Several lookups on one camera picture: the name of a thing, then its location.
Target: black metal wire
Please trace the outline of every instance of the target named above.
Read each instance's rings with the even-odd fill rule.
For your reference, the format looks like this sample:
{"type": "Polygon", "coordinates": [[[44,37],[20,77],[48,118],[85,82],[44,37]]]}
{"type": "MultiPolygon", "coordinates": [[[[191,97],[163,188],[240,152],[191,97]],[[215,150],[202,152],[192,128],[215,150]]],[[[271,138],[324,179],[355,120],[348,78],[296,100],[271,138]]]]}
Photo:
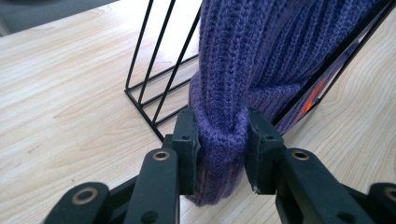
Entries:
{"type": "MultiPolygon", "coordinates": [[[[183,62],[180,63],[180,65],[183,65],[183,64],[185,64],[185,63],[188,63],[188,62],[190,62],[190,61],[192,61],[192,60],[194,60],[194,59],[196,59],[196,58],[198,58],[198,54],[195,54],[195,55],[191,56],[190,58],[184,60],[183,62]]],[[[156,74],[156,75],[154,75],[154,76],[150,76],[150,77],[148,78],[148,84],[149,84],[151,81],[153,81],[153,80],[155,80],[155,79],[157,79],[157,78],[159,78],[159,77],[162,77],[163,75],[165,75],[165,74],[167,74],[168,72],[172,71],[174,68],[175,68],[175,66],[173,65],[173,66],[171,66],[171,67],[166,68],[165,70],[161,71],[160,73],[158,73],[158,74],[156,74]]],[[[139,83],[133,85],[131,88],[128,88],[127,90],[128,90],[128,91],[133,91],[133,90],[135,90],[135,89],[141,87],[141,86],[143,85],[143,83],[144,83],[144,81],[139,82],[139,83]]]]}
{"type": "Polygon", "coordinates": [[[177,69],[181,65],[183,65],[185,63],[188,63],[188,62],[190,62],[190,61],[192,61],[192,60],[194,60],[194,59],[196,59],[198,57],[198,54],[195,54],[195,55],[187,58],[186,60],[181,61],[183,59],[183,56],[184,56],[186,50],[187,50],[188,45],[190,44],[190,41],[192,39],[192,35],[193,35],[193,33],[194,33],[195,29],[196,29],[196,26],[198,24],[199,15],[200,15],[200,10],[201,9],[198,10],[197,16],[195,17],[194,22],[193,22],[193,24],[191,26],[191,30],[189,32],[189,35],[186,38],[186,41],[185,41],[184,46],[183,46],[183,49],[182,49],[182,51],[180,52],[180,54],[178,56],[177,63],[174,66],[171,66],[171,67],[161,71],[160,73],[158,73],[158,74],[156,74],[154,76],[150,76],[151,68],[152,68],[152,65],[153,65],[153,63],[155,61],[156,54],[158,52],[158,48],[161,45],[161,41],[163,39],[165,28],[166,28],[166,25],[167,25],[167,23],[169,21],[169,18],[170,18],[174,3],[175,3],[175,0],[172,1],[170,3],[170,5],[169,5],[167,14],[166,14],[164,22],[163,22],[163,27],[162,27],[162,29],[160,31],[160,35],[159,35],[159,38],[157,39],[156,47],[155,47],[154,52],[153,52],[152,57],[151,57],[150,65],[148,66],[148,71],[146,73],[145,80],[140,82],[140,83],[137,83],[137,84],[133,85],[132,87],[129,87],[129,84],[130,84],[130,81],[131,81],[132,72],[133,72],[133,69],[134,69],[134,64],[135,64],[136,57],[137,57],[137,52],[139,51],[140,43],[142,41],[142,37],[143,37],[143,34],[145,32],[145,29],[146,29],[146,24],[148,22],[149,13],[150,13],[150,10],[151,10],[151,5],[152,5],[152,0],[148,4],[148,9],[147,9],[147,12],[146,12],[146,15],[145,15],[145,19],[144,19],[143,24],[142,24],[142,29],[141,29],[141,32],[140,32],[140,35],[139,35],[139,38],[138,38],[138,41],[137,41],[137,44],[136,44],[136,49],[135,49],[135,52],[134,52],[134,58],[132,60],[131,68],[130,68],[130,71],[129,71],[129,74],[128,74],[128,78],[127,78],[127,82],[126,82],[126,85],[125,85],[125,93],[127,94],[128,98],[132,101],[132,103],[137,108],[139,113],[143,116],[143,118],[148,123],[150,128],[155,132],[155,134],[158,136],[158,138],[161,141],[163,141],[164,138],[163,138],[163,135],[161,134],[161,132],[158,130],[158,126],[163,124],[163,123],[165,123],[169,119],[173,118],[174,116],[176,116],[178,114],[178,112],[180,110],[182,110],[182,109],[187,107],[187,105],[184,105],[181,108],[179,108],[179,109],[175,110],[174,112],[172,112],[171,114],[169,114],[169,115],[165,116],[164,118],[162,118],[162,119],[158,120],[157,122],[155,122],[156,119],[158,118],[159,111],[161,110],[161,108],[163,106],[163,101],[164,101],[166,95],[168,93],[170,93],[170,92],[173,92],[173,91],[176,91],[176,90],[180,89],[181,87],[183,87],[184,85],[188,84],[191,81],[190,78],[187,78],[186,80],[182,81],[181,83],[178,83],[176,86],[170,88],[170,86],[172,85],[173,79],[174,79],[174,77],[175,77],[175,75],[177,73],[177,69]],[[148,99],[146,102],[142,103],[141,101],[142,101],[142,97],[143,97],[144,91],[146,89],[146,86],[151,81],[168,74],[171,70],[173,70],[173,72],[172,72],[172,74],[170,76],[170,79],[169,79],[169,82],[168,82],[168,85],[167,85],[165,91],[163,93],[160,93],[160,94],[152,97],[151,99],[148,99]],[[140,93],[139,93],[139,100],[136,101],[136,99],[132,95],[132,91],[136,90],[136,89],[138,89],[140,87],[142,87],[142,89],[140,90],[140,93]],[[156,111],[156,113],[158,113],[158,114],[157,114],[155,119],[150,119],[148,114],[146,113],[146,111],[143,109],[143,107],[145,105],[149,105],[149,104],[155,102],[156,100],[158,100],[160,98],[162,98],[162,100],[160,101],[160,104],[157,107],[157,111],[156,111]]]}
{"type": "MultiPolygon", "coordinates": [[[[172,88],[169,90],[168,93],[171,93],[171,92],[173,92],[173,91],[176,91],[176,90],[180,89],[182,86],[188,84],[190,81],[191,81],[191,78],[188,78],[188,79],[186,79],[186,80],[180,82],[180,83],[177,84],[176,86],[172,87],[172,88]]],[[[163,96],[163,92],[160,93],[160,94],[158,94],[158,95],[156,95],[156,96],[154,96],[154,97],[152,97],[151,99],[147,100],[146,102],[142,103],[141,105],[142,105],[142,107],[145,107],[146,105],[149,105],[149,104],[153,103],[154,101],[160,99],[162,96],[163,96]]]]}
{"type": "MultiPolygon", "coordinates": [[[[357,37],[364,31],[364,29],[366,29],[375,19],[378,13],[380,13],[384,9],[384,7],[388,6],[391,1],[392,0],[381,1],[378,6],[376,6],[375,9],[360,22],[360,24],[352,31],[352,33],[334,51],[329,59],[324,62],[324,64],[318,69],[318,71],[306,82],[302,89],[290,100],[290,102],[279,113],[279,115],[276,116],[273,121],[273,124],[275,126],[289,114],[289,112],[298,104],[300,99],[303,98],[303,96],[308,93],[311,87],[313,87],[313,85],[315,85],[315,83],[320,79],[323,73],[326,72],[326,70],[338,59],[338,57],[341,56],[344,50],[347,49],[357,39],[357,37]]],[[[381,22],[376,22],[376,27],[372,27],[370,30],[376,29],[377,26],[381,24],[381,22]]],[[[352,55],[348,58],[348,61],[352,61],[355,55],[355,53],[352,53],[352,55]]]]}
{"type": "Polygon", "coordinates": [[[338,78],[341,76],[344,70],[347,69],[347,66],[352,62],[353,58],[359,53],[359,51],[361,51],[361,48],[366,44],[366,42],[370,39],[373,33],[375,33],[379,25],[384,21],[384,19],[388,16],[388,14],[395,8],[395,6],[396,6],[396,1],[394,1],[393,3],[389,2],[389,4],[383,9],[381,15],[378,16],[378,19],[375,21],[372,28],[367,32],[367,34],[361,40],[357,48],[354,50],[351,56],[346,60],[344,65],[341,67],[340,71],[335,75],[332,82],[329,84],[329,86],[320,96],[320,98],[318,99],[318,103],[327,95],[329,90],[332,88],[332,86],[335,84],[335,82],[338,80],[338,78]]]}
{"type": "Polygon", "coordinates": [[[136,99],[132,96],[131,92],[128,90],[125,90],[125,93],[129,97],[129,99],[134,103],[134,106],[137,108],[137,110],[140,112],[140,114],[143,116],[143,118],[146,120],[148,123],[149,127],[152,129],[152,131],[157,134],[158,138],[160,138],[161,141],[163,141],[163,135],[160,133],[158,130],[157,126],[153,124],[149,116],[146,114],[146,112],[143,110],[143,107],[140,106],[140,104],[136,101],[136,99]]]}
{"type": "Polygon", "coordinates": [[[190,28],[189,35],[187,36],[187,39],[184,42],[183,49],[181,50],[180,54],[178,55],[178,59],[177,59],[175,68],[172,72],[172,75],[169,78],[168,84],[166,85],[165,91],[163,93],[163,97],[161,98],[160,104],[158,105],[158,108],[157,108],[157,111],[155,112],[154,118],[152,119],[153,123],[155,123],[155,121],[158,118],[158,115],[160,114],[161,108],[163,107],[163,102],[165,101],[166,95],[168,94],[169,89],[172,86],[172,82],[173,82],[173,79],[175,78],[175,75],[177,73],[177,69],[179,68],[180,63],[183,60],[184,54],[186,53],[186,50],[187,50],[187,47],[190,44],[192,35],[194,34],[195,28],[197,27],[197,24],[198,24],[198,21],[200,18],[200,14],[201,14],[201,8],[198,9],[197,15],[195,16],[195,20],[192,24],[192,27],[190,28]]]}
{"type": "Polygon", "coordinates": [[[148,8],[146,10],[145,19],[143,19],[142,28],[140,29],[140,34],[139,34],[139,37],[137,38],[136,48],[134,49],[134,57],[132,58],[131,67],[129,68],[128,77],[126,79],[125,90],[129,89],[129,83],[131,81],[131,75],[132,75],[132,72],[134,71],[134,63],[136,62],[137,53],[139,52],[140,44],[142,43],[142,39],[143,39],[143,34],[145,33],[145,30],[146,30],[146,25],[147,25],[148,20],[149,20],[149,13],[151,11],[151,7],[152,7],[153,1],[154,0],[150,0],[148,2],[148,8]]]}
{"type": "Polygon", "coordinates": [[[169,22],[169,18],[171,17],[173,6],[175,5],[175,1],[176,0],[171,1],[171,3],[169,4],[168,11],[166,12],[165,20],[163,21],[163,27],[161,28],[160,35],[158,36],[157,39],[157,43],[155,44],[154,52],[152,53],[151,61],[149,62],[148,65],[148,72],[146,73],[145,81],[143,82],[142,90],[139,94],[139,99],[137,100],[139,104],[142,103],[143,94],[145,93],[145,89],[149,80],[149,74],[151,73],[151,69],[152,66],[154,65],[155,58],[157,57],[158,49],[160,48],[161,42],[163,41],[163,34],[165,33],[166,26],[169,22]]]}
{"type": "Polygon", "coordinates": [[[178,114],[178,112],[180,112],[182,109],[187,108],[187,105],[182,106],[181,108],[175,110],[174,112],[172,112],[171,114],[167,115],[166,117],[164,117],[163,119],[158,120],[155,123],[155,126],[158,127],[161,124],[163,124],[164,122],[166,122],[167,120],[171,119],[172,117],[176,116],[178,114]]]}

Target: wire magazine holder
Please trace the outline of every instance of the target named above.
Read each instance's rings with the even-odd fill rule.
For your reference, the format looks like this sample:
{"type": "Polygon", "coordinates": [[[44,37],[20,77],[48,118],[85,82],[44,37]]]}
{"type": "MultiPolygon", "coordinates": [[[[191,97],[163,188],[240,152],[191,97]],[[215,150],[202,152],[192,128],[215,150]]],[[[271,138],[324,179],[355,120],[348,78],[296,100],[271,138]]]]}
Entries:
{"type": "MultiPolygon", "coordinates": [[[[166,11],[165,18],[163,19],[163,24],[161,27],[161,31],[158,35],[158,38],[155,41],[155,47],[153,53],[150,57],[150,61],[147,67],[146,74],[144,75],[144,80],[132,84],[132,76],[134,72],[135,65],[138,63],[137,56],[139,50],[142,46],[143,38],[145,35],[145,31],[149,22],[150,13],[153,7],[153,0],[148,1],[148,7],[146,9],[146,14],[143,19],[143,23],[140,29],[139,37],[137,39],[136,47],[134,50],[134,56],[132,59],[132,63],[129,69],[128,77],[125,84],[125,93],[128,95],[129,99],[135,105],[137,110],[146,120],[151,129],[157,134],[161,141],[163,141],[163,134],[159,130],[161,125],[164,125],[167,122],[170,122],[172,118],[174,118],[177,113],[187,107],[187,100],[185,100],[185,104],[180,106],[178,109],[172,109],[171,111],[165,111],[166,113],[163,115],[163,105],[165,99],[167,97],[174,97],[176,93],[182,89],[186,88],[187,85],[191,81],[191,76],[182,78],[177,84],[174,83],[175,78],[177,77],[178,71],[181,68],[186,68],[191,66],[192,63],[198,63],[199,55],[195,52],[192,55],[186,57],[186,52],[193,38],[194,32],[197,29],[197,25],[200,19],[200,8],[198,9],[195,18],[193,19],[192,25],[190,26],[190,30],[187,34],[187,37],[184,40],[184,44],[180,53],[177,56],[177,61],[174,65],[168,66],[167,68],[155,73],[152,75],[153,67],[157,59],[157,55],[159,53],[160,45],[163,42],[165,31],[168,27],[168,23],[171,19],[171,16],[174,11],[174,6],[176,0],[171,0],[169,7],[166,11]],[[168,77],[167,83],[163,89],[163,91],[150,96],[148,99],[145,99],[145,92],[150,85],[154,85],[154,82],[162,81],[168,77]]],[[[367,42],[367,40],[371,37],[371,35],[375,32],[375,30],[379,27],[381,22],[388,16],[388,14],[394,9],[395,2],[392,0],[382,0],[378,3],[375,9],[370,12],[366,18],[364,18],[360,24],[355,28],[355,30],[350,34],[348,38],[346,38],[337,50],[330,55],[330,57],[323,63],[323,65],[318,69],[318,71],[308,80],[308,82],[302,87],[302,89],[296,94],[296,96],[290,101],[288,105],[280,112],[280,114],[275,118],[274,125],[276,126],[279,122],[285,118],[289,112],[299,104],[300,99],[304,98],[304,95],[307,94],[311,88],[315,87],[320,77],[329,71],[332,64],[348,49],[352,44],[358,44],[358,46],[353,50],[351,56],[346,60],[343,66],[335,73],[332,74],[332,80],[329,82],[325,90],[319,96],[319,98],[315,101],[313,106],[305,113],[309,113],[312,108],[314,108],[317,104],[320,103],[321,99],[327,94],[329,89],[335,83],[337,78],[339,78],[344,70],[347,68],[349,63],[353,60],[355,55],[360,51],[362,46],[367,42]]]]}

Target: wood grain surface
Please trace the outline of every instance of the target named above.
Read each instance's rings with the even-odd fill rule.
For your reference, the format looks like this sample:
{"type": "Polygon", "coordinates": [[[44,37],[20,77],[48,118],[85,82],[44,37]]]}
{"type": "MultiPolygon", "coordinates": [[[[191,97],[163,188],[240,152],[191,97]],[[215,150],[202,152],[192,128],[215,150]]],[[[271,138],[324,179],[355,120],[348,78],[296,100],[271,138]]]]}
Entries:
{"type": "MultiPolygon", "coordinates": [[[[160,2],[133,83],[145,75],[169,4],[160,2]]],[[[198,6],[175,5],[175,30],[166,33],[153,72],[176,60],[198,6]]],[[[0,38],[0,223],[39,223],[84,182],[112,189],[137,175],[145,154],[161,146],[123,92],[145,10],[144,1],[119,1],[0,38]]],[[[288,147],[315,152],[340,182],[363,192],[374,182],[396,183],[395,23],[393,11],[323,102],[285,134],[288,147]]],[[[193,41],[190,55],[197,35],[193,41]]],[[[184,69],[191,76],[196,64],[184,69]]],[[[185,100],[187,90],[172,94],[164,109],[185,100]]],[[[162,131],[172,128],[171,121],[162,131]]],[[[244,177],[215,206],[198,208],[181,198],[180,220],[278,223],[274,201],[255,195],[244,177]]]]}

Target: purple knit hat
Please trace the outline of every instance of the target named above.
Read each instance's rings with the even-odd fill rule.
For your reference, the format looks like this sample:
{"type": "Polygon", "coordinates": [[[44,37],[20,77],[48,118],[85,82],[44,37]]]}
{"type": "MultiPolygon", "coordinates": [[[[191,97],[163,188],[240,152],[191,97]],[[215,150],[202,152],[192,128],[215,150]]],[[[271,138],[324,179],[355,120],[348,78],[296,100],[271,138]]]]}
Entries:
{"type": "MultiPolygon", "coordinates": [[[[199,72],[190,88],[202,149],[199,186],[190,200],[215,204],[233,192],[247,151],[248,108],[273,120],[377,2],[203,2],[199,72]]],[[[307,99],[277,126],[281,133],[294,124],[307,99]]]]}

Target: black wire rack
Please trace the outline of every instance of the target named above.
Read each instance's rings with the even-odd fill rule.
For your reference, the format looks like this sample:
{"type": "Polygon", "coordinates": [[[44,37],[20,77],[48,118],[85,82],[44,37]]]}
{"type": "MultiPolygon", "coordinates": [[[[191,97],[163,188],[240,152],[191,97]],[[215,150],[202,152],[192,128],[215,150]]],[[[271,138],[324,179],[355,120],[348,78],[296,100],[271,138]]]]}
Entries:
{"type": "MultiPolygon", "coordinates": [[[[179,70],[179,68],[182,66],[189,66],[189,64],[191,64],[191,62],[198,60],[198,54],[194,54],[190,57],[187,57],[186,59],[184,59],[184,57],[186,54],[186,50],[191,42],[192,36],[193,36],[193,34],[197,28],[197,25],[199,23],[201,9],[199,8],[196,13],[196,16],[192,22],[191,28],[188,32],[188,35],[184,41],[183,46],[182,46],[181,52],[177,56],[176,63],[170,67],[167,67],[166,69],[163,69],[161,72],[152,75],[151,73],[152,73],[153,65],[156,61],[160,45],[163,41],[163,37],[164,37],[165,31],[166,31],[168,22],[172,16],[172,12],[173,12],[174,5],[176,2],[176,0],[170,1],[169,7],[166,11],[165,18],[163,19],[163,25],[161,27],[161,31],[158,35],[158,38],[155,41],[156,44],[154,47],[154,51],[150,57],[151,59],[148,64],[146,75],[144,76],[144,80],[131,86],[131,78],[133,76],[134,67],[135,67],[136,60],[137,60],[137,55],[139,53],[139,50],[140,50],[140,47],[142,44],[142,40],[143,40],[143,36],[145,34],[145,31],[146,31],[146,28],[148,25],[153,2],[154,2],[154,0],[148,1],[148,7],[146,9],[146,14],[143,19],[139,37],[137,39],[136,47],[134,50],[134,56],[132,59],[131,67],[130,67],[128,77],[126,80],[125,93],[128,95],[129,99],[135,105],[135,107],[140,112],[140,114],[143,116],[143,118],[146,120],[146,122],[151,127],[151,129],[157,134],[157,136],[160,138],[160,140],[163,141],[163,134],[160,132],[159,126],[165,124],[165,122],[168,122],[170,119],[175,117],[180,110],[187,107],[187,102],[186,102],[186,104],[183,105],[182,107],[175,109],[160,118],[160,113],[163,109],[163,104],[165,102],[166,97],[168,95],[170,95],[170,93],[176,92],[180,88],[188,85],[191,81],[191,78],[188,77],[188,78],[184,79],[183,81],[177,83],[176,85],[173,85],[174,79],[177,75],[177,71],[179,70]],[[161,93],[158,93],[158,94],[148,98],[147,100],[144,100],[145,91],[146,91],[147,87],[150,85],[150,83],[152,83],[153,81],[158,80],[160,78],[163,78],[163,77],[169,77],[164,90],[161,93]],[[138,94],[136,96],[133,95],[134,91],[138,91],[138,94]],[[146,108],[149,105],[152,105],[154,103],[158,103],[158,105],[155,109],[154,115],[150,116],[147,113],[146,108]]],[[[360,22],[360,24],[351,33],[351,35],[340,44],[339,48],[337,48],[337,50],[327,59],[327,61],[318,69],[318,71],[312,76],[312,78],[310,80],[308,80],[308,82],[302,87],[302,89],[290,101],[290,103],[279,113],[279,115],[274,120],[274,125],[277,125],[279,122],[281,122],[282,119],[285,118],[295,106],[297,106],[299,101],[311,90],[311,88],[316,86],[321,75],[324,74],[326,71],[328,71],[328,69],[337,60],[337,58],[340,57],[345,52],[345,50],[348,49],[349,46],[351,46],[353,43],[359,42],[359,45],[355,48],[355,50],[352,52],[351,56],[346,60],[344,65],[341,67],[341,69],[333,76],[333,79],[330,82],[330,84],[326,87],[325,91],[321,94],[321,96],[315,101],[314,105],[311,107],[311,109],[309,111],[311,111],[317,104],[319,104],[320,101],[323,99],[323,97],[327,94],[329,89],[332,87],[332,85],[335,83],[335,81],[343,74],[344,70],[347,68],[349,63],[353,60],[355,55],[360,51],[362,46],[367,42],[367,40],[375,32],[375,30],[382,23],[382,21],[388,16],[388,14],[395,8],[395,5],[396,5],[395,1],[393,1],[393,0],[382,0],[375,7],[375,9],[371,13],[369,13],[369,15],[367,15],[366,18],[364,18],[364,20],[362,20],[360,22]]]]}

